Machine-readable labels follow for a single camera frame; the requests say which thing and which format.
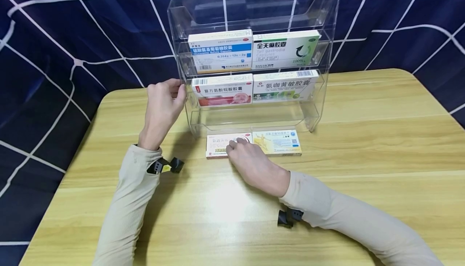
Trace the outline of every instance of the black sleeve clip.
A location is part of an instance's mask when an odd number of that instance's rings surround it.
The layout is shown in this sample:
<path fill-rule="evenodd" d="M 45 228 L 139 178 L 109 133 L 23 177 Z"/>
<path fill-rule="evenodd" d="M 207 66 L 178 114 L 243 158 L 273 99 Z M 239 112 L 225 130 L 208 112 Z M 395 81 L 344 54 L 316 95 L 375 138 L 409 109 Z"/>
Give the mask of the black sleeve clip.
<path fill-rule="evenodd" d="M 168 162 L 164 158 L 160 158 L 155 161 L 152 165 L 147 168 L 147 173 L 150 174 L 160 174 L 165 171 L 171 171 L 173 173 L 181 172 L 181 169 L 184 166 L 184 162 L 179 160 L 178 158 L 174 157 L 171 162 Z"/>
<path fill-rule="evenodd" d="M 278 213 L 278 226 L 292 228 L 295 222 L 301 221 L 304 212 L 293 208 L 286 208 L 286 211 L 279 211 Z"/>

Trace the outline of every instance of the navy blue backdrop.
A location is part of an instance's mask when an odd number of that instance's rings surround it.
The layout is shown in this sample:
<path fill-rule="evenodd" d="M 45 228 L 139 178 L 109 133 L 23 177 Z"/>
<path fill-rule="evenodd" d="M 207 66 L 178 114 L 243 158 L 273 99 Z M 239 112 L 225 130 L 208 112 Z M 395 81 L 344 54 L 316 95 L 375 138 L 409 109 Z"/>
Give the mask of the navy blue backdrop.
<path fill-rule="evenodd" d="M 0 0 L 0 260 L 17 265 L 107 92 L 177 76 L 170 0 Z M 465 0 L 340 0 L 331 72 L 413 73 L 465 126 Z"/>

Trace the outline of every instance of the capsule box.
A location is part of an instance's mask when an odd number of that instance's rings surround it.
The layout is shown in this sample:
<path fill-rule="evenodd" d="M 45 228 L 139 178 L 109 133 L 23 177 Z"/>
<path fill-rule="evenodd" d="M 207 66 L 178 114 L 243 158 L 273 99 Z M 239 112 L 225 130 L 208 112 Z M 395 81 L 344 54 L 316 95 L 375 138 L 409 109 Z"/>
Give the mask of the capsule box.
<path fill-rule="evenodd" d="M 253 132 L 253 143 L 268 156 L 300 156 L 299 137 L 296 130 Z"/>
<path fill-rule="evenodd" d="M 248 143 L 253 143 L 252 134 L 250 132 L 240 134 L 220 134 L 220 135 L 208 135 L 206 137 L 206 158 L 227 158 L 226 146 L 229 145 L 229 141 L 236 141 L 237 138 L 242 138 Z"/>
<path fill-rule="evenodd" d="M 252 102 L 309 100 L 317 80 L 316 70 L 255 74 Z"/>
<path fill-rule="evenodd" d="M 187 41 L 198 74 L 251 70 L 250 29 L 190 34 Z"/>
<path fill-rule="evenodd" d="M 192 91 L 201 107 L 251 103 L 253 75 L 224 75 L 195 78 Z"/>
<path fill-rule="evenodd" d="M 309 66 L 319 37 L 317 30 L 254 35 L 252 69 Z"/>

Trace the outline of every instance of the wooden table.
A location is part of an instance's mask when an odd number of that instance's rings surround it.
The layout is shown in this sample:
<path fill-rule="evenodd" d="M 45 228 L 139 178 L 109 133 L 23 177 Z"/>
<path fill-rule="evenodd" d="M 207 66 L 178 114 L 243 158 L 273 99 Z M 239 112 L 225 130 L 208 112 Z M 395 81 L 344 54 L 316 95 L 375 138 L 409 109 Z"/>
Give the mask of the wooden table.
<path fill-rule="evenodd" d="M 144 89 L 108 94 L 21 265 L 90 265 L 136 143 Z M 445 265 L 465 261 L 465 131 L 409 73 L 331 74 L 323 119 L 301 132 L 303 155 L 273 161 L 400 218 Z M 359 244 L 299 223 L 276 226 L 281 205 L 245 186 L 227 159 L 206 160 L 186 116 L 162 144 L 186 162 L 167 172 L 147 208 L 135 265 L 374 265 Z"/>

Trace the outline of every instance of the acrylic display rack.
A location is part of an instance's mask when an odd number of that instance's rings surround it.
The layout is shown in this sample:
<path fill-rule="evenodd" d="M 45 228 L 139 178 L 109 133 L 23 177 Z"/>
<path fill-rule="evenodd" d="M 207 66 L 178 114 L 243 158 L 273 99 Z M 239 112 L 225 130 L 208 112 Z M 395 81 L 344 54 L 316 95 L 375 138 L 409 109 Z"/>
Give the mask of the acrylic display rack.
<path fill-rule="evenodd" d="M 186 114 L 192 134 L 205 137 L 207 134 L 270 129 L 312 132 L 323 112 L 338 6 L 339 0 L 171 0 L 168 18 L 172 45 L 180 79 L 187 86 Z M 278 71 L 275 68 L 197 74 L 187 43 L 189 35 L 241 29 L 251 29 L 254 34 L 318 30 L 321 38 L 309 66 L 280 69 L 318 71 L 318 81 L 308 100 L 222 107 L 199 105 L 191 89 L 192 79 L 196 77 Z"/>

